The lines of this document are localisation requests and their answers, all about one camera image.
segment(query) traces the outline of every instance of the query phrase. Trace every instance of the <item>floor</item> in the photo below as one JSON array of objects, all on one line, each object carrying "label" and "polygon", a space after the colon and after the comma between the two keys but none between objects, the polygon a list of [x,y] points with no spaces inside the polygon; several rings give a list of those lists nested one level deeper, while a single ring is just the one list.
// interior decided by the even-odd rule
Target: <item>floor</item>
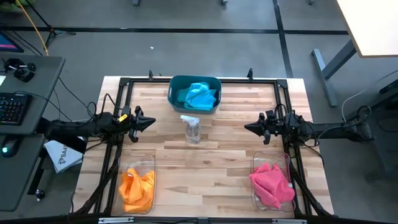
[{"label": "floor", "polygon": [[[37,10],[53,26],[128,28],[219,28],[278,29],[272,0],[229,0],[221,7],[217,0],[143,0],[139,7],[131,1],[36,0]],[[285,30],[345,30],[335,1],[279,0]],[[23,16],[0,14],[0,21],[12,26],[29,26]],[[19,32],[41,49],[34,32]],[[329,61],[349,40],[348,35],[285,35],[294,78],[303,78],[316,123],[341,121],[341,108],[330,108],[314,72],[310,52],[319,48]],[[163,75],[211,75],[243,77],[253,68],[255,77],[286,78],[278,34],[176,34],[176,33],[89,33],[63,36],[53,41],[50,55],[65,57],[62,78],[84,102],[96,101],[105,75],[147,75],[148,70]],[[331,79],[341,104],[347,97],[369,88],[350,101],[345,111],[369,102],[377,91],[398,75],[382,82],[378,78],[396,70],[398,58],[360,59],[352,57]],[[56,90],[61,107],[72,119],[85,119],[85,108],[61,86]],[[47,119],[58,116],[48,107]],[[385,147],[393,148],[396,134],[385,134],[372,126]],[[364,176],[381,169],[376,147],[348,140],[323,140],[321,153],[335,214],[345,218],[398,222],[398,181],[365,181]],[[1,218],[42,217],[67,213],[78,172],[55,175],[45,172],[40,188],[45,200],[26,196],[13,213]]]}]

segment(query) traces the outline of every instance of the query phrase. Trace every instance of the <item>computer monitor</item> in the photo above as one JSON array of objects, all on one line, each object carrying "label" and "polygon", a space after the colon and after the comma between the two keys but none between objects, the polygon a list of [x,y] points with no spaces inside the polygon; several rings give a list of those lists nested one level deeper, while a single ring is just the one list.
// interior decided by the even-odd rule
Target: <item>computer monitor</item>
[{"label": "computer monitor", "polygon": [[7,34],[0,31],[0,51],[22,53],[24,49],[18,46]]}]

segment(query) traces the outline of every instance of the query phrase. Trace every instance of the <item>pink cloth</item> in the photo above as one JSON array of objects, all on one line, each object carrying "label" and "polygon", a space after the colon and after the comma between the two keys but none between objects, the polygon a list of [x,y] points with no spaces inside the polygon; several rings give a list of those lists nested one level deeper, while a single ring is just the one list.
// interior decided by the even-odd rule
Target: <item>pink cloth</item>
[{"label": "pink cloth", "polygon": [[293,188],[289,187],[285,176],[277,164],[272,166],[263,164],[254,174],[250,174],[256,195],[260,201],[269,207],[280,209],[280,204],[289,202],[294,197]]}]

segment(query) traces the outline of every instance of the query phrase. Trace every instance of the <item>yellow cable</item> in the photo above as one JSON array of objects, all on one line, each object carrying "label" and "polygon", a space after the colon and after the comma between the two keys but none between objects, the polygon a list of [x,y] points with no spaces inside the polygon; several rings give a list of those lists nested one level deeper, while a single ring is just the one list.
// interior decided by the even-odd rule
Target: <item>yellow cable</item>
[{"label": "yellow cable", "polygon": [[25,16],[26,16],[27,19],[30,21],[30,23],[32,24],[33,28],[36,30],[37,35],[39,35],[40,40],[42,41],[42,44],[43,44],[43,46],[44,46],[45,54],[46,54],[47,56],[49,56],[49,50],[47,50],[47,47],[45,46],[45,43],[44,43],[44,40],[43,40],[43,37],[41,36],[40,32],[37,30],[36,25],[34,24],[34,22],[32,21],[32,19],[31,19],[30,16],[28,15],[28,13],[25,11],[24,7],[23,7],[22,4],[19,2],[19,0],[16,0],[16,1],[17,1],[17,3],[18,3],[19,7],[21,7],[21,9],[24,11]]}]

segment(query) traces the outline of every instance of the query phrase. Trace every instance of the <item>keyboard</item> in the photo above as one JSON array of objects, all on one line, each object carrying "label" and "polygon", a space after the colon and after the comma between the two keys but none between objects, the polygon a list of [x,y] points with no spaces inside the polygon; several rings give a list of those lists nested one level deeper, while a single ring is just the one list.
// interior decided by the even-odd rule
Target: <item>keyboard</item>
[{"label": "keyboard", "polygon": [[0,93],[0,125],[21,125],[32,95]]}]

